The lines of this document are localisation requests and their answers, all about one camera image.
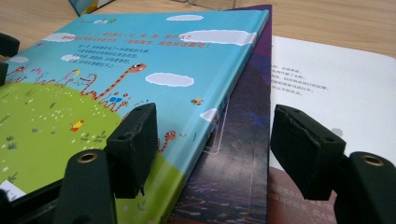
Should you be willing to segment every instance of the metal ring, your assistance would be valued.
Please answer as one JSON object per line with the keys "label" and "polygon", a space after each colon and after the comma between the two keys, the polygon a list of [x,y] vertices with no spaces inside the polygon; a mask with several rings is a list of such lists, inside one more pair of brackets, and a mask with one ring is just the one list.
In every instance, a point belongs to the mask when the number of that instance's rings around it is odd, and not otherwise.
{"label": "metal ring", "polygon": [[370,165],[373,165],[373,166],[385,165],[385,163],[381,159],[374,157],[374,156],[364,155],[364,156],[361,156],[361,158],[363,159],[363,161],[365,161],[366,163],[369,163]]}
{"label": "metal ring", "polygon": [[83,155],[81,155],[80,157],[78,157],[77,161],[79,163],[88,163],[91,161],[94,161],[98,158],[98,154],[94,153],[94,152],[88,152],[85,153]]}

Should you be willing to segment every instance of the book cover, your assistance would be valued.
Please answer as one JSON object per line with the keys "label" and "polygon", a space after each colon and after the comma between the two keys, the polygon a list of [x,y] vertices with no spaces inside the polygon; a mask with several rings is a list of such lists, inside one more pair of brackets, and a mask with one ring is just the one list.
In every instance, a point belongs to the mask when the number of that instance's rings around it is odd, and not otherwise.
{"label": "book cover", "polygon": [[168,218],[267,22],[268,11],[83,15],[11,58],[0,88],[0,179],[29,193],[103,148],[129,111],[157,105],[145,192],[120,223]]}
{"label": "book cover", "polygon": [[[273,38],[272,118],[276,104],[298,108],[346,141],[349,156],[366,151],[396,164],[396,60],[377,53]],[[329,201],[304,200],[270,154],[269,220],[336,223]]]}
{"label": "book cover", "polygon": [[91,13],[114,0],[69,0],[70,5],[81,16],[83,14]]}
{"label": "book cover", "polygon": [[267,223],[272,6],[168,223]]}

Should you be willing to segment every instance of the white paper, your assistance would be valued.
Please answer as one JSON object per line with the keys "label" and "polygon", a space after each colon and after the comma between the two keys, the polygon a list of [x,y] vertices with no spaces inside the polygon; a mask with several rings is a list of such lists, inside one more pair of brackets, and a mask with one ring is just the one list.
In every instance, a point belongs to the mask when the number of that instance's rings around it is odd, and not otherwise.
{"label": "white paper", "polygon": [[4,190],[6,192],[8,200],[10,202],[12,202],[26,194],[25,192],[20,190],[18,187],[13,185],[8,180],[5,180],[5,181],[3,181],[3,183],[0,184],[0,189]]}
{"label": "white paper", "polygon": [[[346,141],[396,164],[396,60],[367,51],[273,36],[276,104],[298,108]],[[270,165],[281,169],[271,153]]]}

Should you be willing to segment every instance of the dark purple book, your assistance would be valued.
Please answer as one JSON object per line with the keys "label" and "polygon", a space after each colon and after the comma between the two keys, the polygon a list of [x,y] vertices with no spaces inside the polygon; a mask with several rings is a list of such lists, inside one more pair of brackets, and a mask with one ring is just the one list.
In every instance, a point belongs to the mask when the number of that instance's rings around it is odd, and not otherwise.
{"label": "dark purple book", "polygon": [[267,223],[270,17],[168,223]]}

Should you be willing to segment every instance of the wooden table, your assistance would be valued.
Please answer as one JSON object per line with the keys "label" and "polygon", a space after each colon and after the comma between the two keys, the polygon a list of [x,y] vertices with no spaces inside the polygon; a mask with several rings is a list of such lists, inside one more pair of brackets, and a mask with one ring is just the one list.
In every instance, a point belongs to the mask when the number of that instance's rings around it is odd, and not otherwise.
{"label": "wooden table", "polygon": [[[274,35],[396,57],[394,0],[239,0],[236,6],[263,4],[274,6]],[[116,0],[95,13],[194,10],[208,9],[170,0]],[[19,39],[20,50],[76,17],[67,0],[0,0],[0,32]]]}

